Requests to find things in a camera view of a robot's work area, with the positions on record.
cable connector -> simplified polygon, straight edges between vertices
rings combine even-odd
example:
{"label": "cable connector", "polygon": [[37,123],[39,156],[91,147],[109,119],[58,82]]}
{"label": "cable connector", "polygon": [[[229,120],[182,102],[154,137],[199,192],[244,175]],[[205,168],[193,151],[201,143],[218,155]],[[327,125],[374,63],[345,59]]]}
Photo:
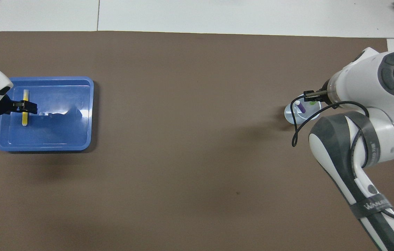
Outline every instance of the cable connector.
{"label": "cable connector", "polygon": [[311,91],[304,91],[304,101],[305,102],[310,102],[310,101],[324,101],[324,96],[327,95],[326,90],[319,90],[315,92],[314,90]]}

brown table surface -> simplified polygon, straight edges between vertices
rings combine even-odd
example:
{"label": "brown table surface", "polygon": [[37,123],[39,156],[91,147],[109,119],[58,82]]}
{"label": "brown table surface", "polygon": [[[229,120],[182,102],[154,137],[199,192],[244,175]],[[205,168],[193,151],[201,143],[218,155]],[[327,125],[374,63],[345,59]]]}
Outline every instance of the brown table surface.
{"label": "brown table surface", "polygon": [[[384,39],[0,32],[0,70],[89,76],[91,146],[0,151],[0,250],[376,250],[283,107]],[[394,161],[367,173],[394,205]]]}

yellow marker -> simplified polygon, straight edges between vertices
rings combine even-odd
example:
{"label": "yellow marker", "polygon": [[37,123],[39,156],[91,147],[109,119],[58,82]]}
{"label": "yellow marker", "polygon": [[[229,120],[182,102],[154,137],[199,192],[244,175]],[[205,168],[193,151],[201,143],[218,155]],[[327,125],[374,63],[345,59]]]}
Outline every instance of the yellow marker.
{"label": "yellow marker", "polygon": [[[28,101],[28,90],[23,90],[23,100]],[[22,113],[22,126],[26,127],[28,124],[28,113]]]}

plastic cup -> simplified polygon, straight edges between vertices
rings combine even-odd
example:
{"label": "plastic cup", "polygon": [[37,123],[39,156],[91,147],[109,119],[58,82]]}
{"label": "plastic cup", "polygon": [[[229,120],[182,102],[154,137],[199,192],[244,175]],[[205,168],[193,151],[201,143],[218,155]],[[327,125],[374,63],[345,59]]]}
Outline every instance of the plastic cup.
{"label": "plastic cup", "polygon": [[[295,113],[296,124],[302,124],[310,116],[315,114],[315,112],[321,110],[321,103],[318,101],[305,102],[304,97],[302,96],[298,100],[299,102],[301,102],[301,105],[305,108],[305,113],[302,113],[301,109],[299,109],[299,107],[295,103],[293,103],[293,111]],[[291,117],[290,104],[288,104],[285,107],[284,116],[289,123],[293,124],[293,117]]]}

blue tray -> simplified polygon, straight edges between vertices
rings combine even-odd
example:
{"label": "blue tray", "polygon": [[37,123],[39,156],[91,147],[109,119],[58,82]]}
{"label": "blue tray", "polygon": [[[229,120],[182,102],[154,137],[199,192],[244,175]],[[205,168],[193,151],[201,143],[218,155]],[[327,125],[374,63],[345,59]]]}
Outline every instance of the blue tray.
{"label": "blue tray", "polygon": [[14,87],[7,92],[12,100],[22,100],[28,89],[29,101],[38,114],[0,116],[2,151],[81,151],[92,135],[93,81],[88,77],[10,78]]}

